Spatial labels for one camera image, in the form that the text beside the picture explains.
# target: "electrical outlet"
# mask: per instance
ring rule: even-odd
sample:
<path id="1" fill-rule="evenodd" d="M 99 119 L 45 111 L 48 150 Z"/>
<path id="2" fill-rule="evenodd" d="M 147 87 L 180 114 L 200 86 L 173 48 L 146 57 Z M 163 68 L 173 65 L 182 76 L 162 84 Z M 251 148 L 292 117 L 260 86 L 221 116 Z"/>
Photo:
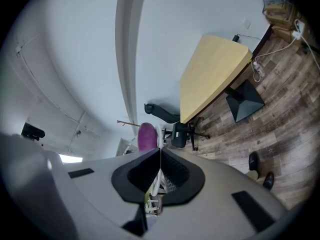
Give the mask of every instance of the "electrical outlet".
<path id="1" fill-rule="evenodd" d="M 242 21 L 242 25 L 244 25 L 244 27 L 245 27 L 246 29 L 249 29 L 249 27 L 250 27 L 250 25 L 251 25 L 251 22 L 250 22 L 250 20 L 248 20 L 247 17 L 245 17 L 245 18 L 243 19 L 243 21 Z"/>

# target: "window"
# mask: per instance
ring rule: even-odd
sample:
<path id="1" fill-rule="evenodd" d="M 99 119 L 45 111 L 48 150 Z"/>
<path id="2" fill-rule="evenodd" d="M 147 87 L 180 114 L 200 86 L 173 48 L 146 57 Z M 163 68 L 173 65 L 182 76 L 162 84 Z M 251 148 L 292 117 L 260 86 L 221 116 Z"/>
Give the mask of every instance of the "window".
<path id="1" fill-rule="evenodd" d="M 80 163 L 82 162 L 82 157 L 75 157 L 70 155 L 59 154 L 62 163 Z"/>

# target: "cardboard box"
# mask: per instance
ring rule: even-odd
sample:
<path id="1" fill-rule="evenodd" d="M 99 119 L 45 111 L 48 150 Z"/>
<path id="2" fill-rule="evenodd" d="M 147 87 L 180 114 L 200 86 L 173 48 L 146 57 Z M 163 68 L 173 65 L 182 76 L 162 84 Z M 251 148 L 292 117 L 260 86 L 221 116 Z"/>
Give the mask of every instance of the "cardboard box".
<path id="1" fill-rule="evenodd" d="M 286 13 L 267 12 L 266 18 L 272 25 L 290 30 L 294 28 L 294 21 L 297 19 L 296 8 L 289 5 Z"/>
<path id="2" fill-rule="evenodd" d="M 309 28 L 309 25 L 307 23 L 307 21 L 305 19 L 301 19 L 302 22 L 304 22 L 305 26 L 304 26 L 304 30 L 303 30 L 303 37 L 308 40 L 309 39 L 309 35 L 310 35 L 310 28 Z M 282 27 L 279 27 L 279 26 L 276 26 L 274 25 L 272 27 L 272 31 L 273 33 L 280 37 L 281 39 L 283 39 L 284 41 L 286 41 L 287 43 L 291 43 L 294 39 L 294 37 L 292 36 L 292 33 L 294 30 L 287 30 L 287 29 L 283 29 Z M 296 46 L 301 46 L 301 42 L 302 42 L 302 38 L 300 40 L 296 40 L 294 41 L 294 45 Z"/>
<path id="3" fill-rule="evenodd" d="M 269 13 L 280 13 L 285 14 L 288 8 L 288 3 L 281 3 L 281 4 L 269 4 L 264 7 L 264 9 Z"/>

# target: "wooden desk top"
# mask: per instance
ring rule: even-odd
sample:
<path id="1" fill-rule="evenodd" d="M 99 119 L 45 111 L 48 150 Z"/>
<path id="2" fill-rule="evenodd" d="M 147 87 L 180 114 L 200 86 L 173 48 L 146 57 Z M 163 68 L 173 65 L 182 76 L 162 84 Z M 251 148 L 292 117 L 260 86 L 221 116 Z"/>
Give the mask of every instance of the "wooden desk top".
<path id="1" fill-rule="evenodd" d="M 203 35 L 180 80 L 180 121 L 187 123 L 241 72 L 252 53 L 221 37 Z"/>

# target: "purple chair cushion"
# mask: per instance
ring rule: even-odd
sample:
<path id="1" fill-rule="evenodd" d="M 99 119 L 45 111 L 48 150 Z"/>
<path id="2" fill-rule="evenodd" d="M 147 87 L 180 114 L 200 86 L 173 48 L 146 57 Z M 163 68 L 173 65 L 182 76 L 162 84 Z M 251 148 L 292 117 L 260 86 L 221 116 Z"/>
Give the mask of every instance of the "purple chair cushion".
<path id="1" fill-rule="evenodd" d="M 152 150 L 157 148 L 157 131 L 151 123 L 144 122 L 138 131 L 138 149 Z"/>

